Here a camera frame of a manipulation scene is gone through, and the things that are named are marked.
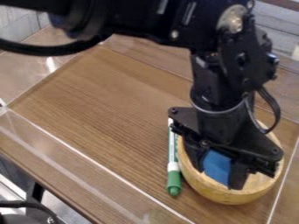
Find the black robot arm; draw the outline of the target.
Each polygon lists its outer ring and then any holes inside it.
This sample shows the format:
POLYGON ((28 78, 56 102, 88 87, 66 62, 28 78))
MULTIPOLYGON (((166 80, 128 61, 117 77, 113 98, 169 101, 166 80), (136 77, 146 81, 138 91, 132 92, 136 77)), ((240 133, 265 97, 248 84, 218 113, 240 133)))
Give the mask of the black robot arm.
POLYGON ((70 38, 64 45, 28 45, 0 38, 0 49, 32 56, 88 50, 112 35, 178 47, 190 55, 190 106, 168 110, 170 130, 197 172, 230 190, 248 177, 276 175, 284 153, 255 118, 255 99, 280 109, 265 84, 279 59, 259 29, 255 0, 0 0, 1 6, 48 14, 70 38))

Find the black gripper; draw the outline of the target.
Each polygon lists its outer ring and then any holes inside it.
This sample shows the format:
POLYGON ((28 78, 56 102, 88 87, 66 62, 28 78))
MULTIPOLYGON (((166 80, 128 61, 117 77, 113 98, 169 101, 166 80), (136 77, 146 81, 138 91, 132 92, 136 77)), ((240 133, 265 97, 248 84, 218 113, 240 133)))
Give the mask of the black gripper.
POLYGON ((182 146, 192 167, 204 172, 202 161, 209 150, 230 158, 228 188, 241 190, 249 174, 260 172, 272 178, 283 150, 267 137, 271 129, 261 127, 253 101, 242 99, 224 109, 197 106, 168 109, 172 131, 182 138, 182 146))

